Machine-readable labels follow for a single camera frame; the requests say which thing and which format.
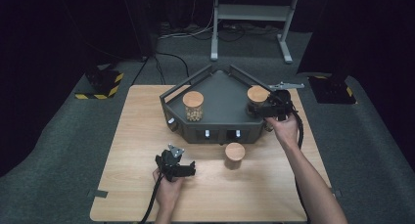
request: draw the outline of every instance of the tabletop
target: tabletop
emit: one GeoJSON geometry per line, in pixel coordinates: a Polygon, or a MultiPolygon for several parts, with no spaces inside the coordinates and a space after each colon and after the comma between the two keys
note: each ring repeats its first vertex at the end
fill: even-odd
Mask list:
{"type": "MultiPolygon", "coordinates": [[[[196,175],[186,178],[172,221],[306,220],[294,174],[274,132],[263,130],[254,144],[243,145],[245,157],[231,170],[224,164],[226,145],[188,144],[167,127],[160,95],[172,87],[130,87],[98,187],[108,195],[95,197],[92,220],[140,221],[155,185],[155,157],[168,144],[185,150],[180,164],[196,162],[196,175]]],[[[299,94],[296,89],[290,93],[304,125],[301,150],[331,186],[299,94]]],[[[155,202],[148,221],[155,220],[158,209],[155,202]]]]}

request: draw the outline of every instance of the white metal stand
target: white metal stand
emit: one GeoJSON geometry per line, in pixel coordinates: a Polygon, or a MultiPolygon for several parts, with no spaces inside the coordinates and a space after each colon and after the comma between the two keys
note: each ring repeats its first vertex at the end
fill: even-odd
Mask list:
{"type": "Polygon", "coordinates": [[[294,11],[296,10],[297,1],[292,0],[290,6],[257,6],[219,4],[219,0],[214,0],[213,36],[211,37],[210,59],[216,61],[218,58],[218,20],[279,21],[285,23],[282,34],[278,34],[278,43],[280,44],[285,63],[291,64],[293,59],[288,50],[286,38],[294,11]]]}

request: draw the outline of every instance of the silver metal part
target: silver metal part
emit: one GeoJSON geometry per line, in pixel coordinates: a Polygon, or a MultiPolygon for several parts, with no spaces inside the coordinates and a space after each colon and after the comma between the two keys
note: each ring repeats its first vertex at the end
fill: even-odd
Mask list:
{"type": "Polygon", "coordinates": [[[301,89],[301,88],[304,88],[304,84],[290,84],[290,83],[284,83],[281,81],[281,83],[279,84],[269,85],[269,88],[271,88],[272,91],[285,90],[285,89],[301,89]]]}
{"type": "Polygon", "coordinates": [[[180,157],[182,154],[184,154],[184,149],[174,147],[171,144],[168,144],[168,148],[170,149],[174,157],[180,157]]]}

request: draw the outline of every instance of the dark background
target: dark background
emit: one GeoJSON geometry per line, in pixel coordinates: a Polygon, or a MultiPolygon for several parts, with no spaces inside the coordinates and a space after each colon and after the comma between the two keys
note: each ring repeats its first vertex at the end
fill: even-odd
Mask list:
{"type": "MultiPolygon", "coordinates": [[[[221,0],[287,5],[290,1],[221,0]]],[[[157,27],[132,22],[124,0],[65,2],[66,6],[62,0],[0,0],[1,175],[31,152],[86,70],[152,55],[151,35],[139,29],[147,27],[150,34],[157,27]]],[[[192,13],[186,9],[192,8],[189,3],[193,0],[149,0],[141,6],[151,9],[146,20],[185,27],[192,13]]],[[[196,24],[207,24],[211,4],[212,0],[198,0],[196,24]]],[[[313,32],[299,72],[345,71],[340,60],[349,59],[352,65],[346,73],[361,83],[412,166],[414,15],[415,0],[299,0],[291,27],[313,32]]]]}

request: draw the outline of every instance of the round wooden lid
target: round wooden lid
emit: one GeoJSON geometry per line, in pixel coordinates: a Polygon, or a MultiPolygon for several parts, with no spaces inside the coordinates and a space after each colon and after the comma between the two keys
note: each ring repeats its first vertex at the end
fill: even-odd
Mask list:
{"type": "Polygon", "coordinates": [[[197,108],[204,102],[204,96],[197,91],[187,92],[183,96],[183,104],[189,108],[197,108]]]}
{"type": "Polygon", "coordinates": [[[245,148],[239,143],[230,143],[226,146],[225,154],[232,161],[239,161],[245,156],[245,148]]]}
{"type": "Polygon", "coordinates": [[[248,98],[256,104],[263,103],[266,98],[268,98],[268,95],[269,92],[258,85],[253,86],[248,90],[248,98]]]}

